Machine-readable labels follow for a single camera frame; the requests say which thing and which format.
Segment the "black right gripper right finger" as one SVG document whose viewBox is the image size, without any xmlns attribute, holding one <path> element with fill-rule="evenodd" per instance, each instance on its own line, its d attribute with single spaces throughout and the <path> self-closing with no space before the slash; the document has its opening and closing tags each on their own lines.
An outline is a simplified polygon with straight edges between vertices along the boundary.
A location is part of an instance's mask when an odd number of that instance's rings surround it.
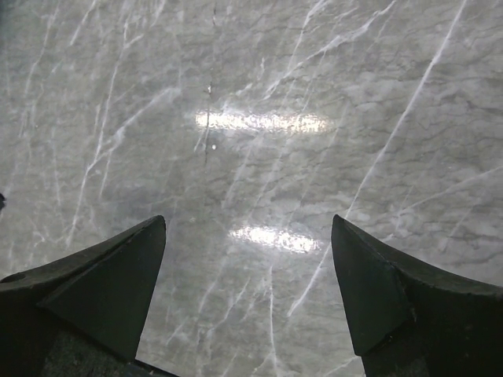
<svg viewBox="0 0 503 377">
<path fill-rule="evenodd" d="M 429 265 L 339 215 L 332 254 L 367 376 L 500 376 L 502 289 Z"/>
</svg>

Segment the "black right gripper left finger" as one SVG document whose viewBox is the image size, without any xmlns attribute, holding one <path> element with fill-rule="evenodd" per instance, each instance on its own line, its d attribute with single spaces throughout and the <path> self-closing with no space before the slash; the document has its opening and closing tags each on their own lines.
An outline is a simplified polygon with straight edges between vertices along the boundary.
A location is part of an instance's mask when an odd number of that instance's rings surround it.
<svg viewBox="0 0 503 377">
<path fill-rule="evenodd" d="M 165 219 L 155 216 L 3 278 L 2 375 L 162 375 L 136 355 L 165 243 Z"/>
</svg>

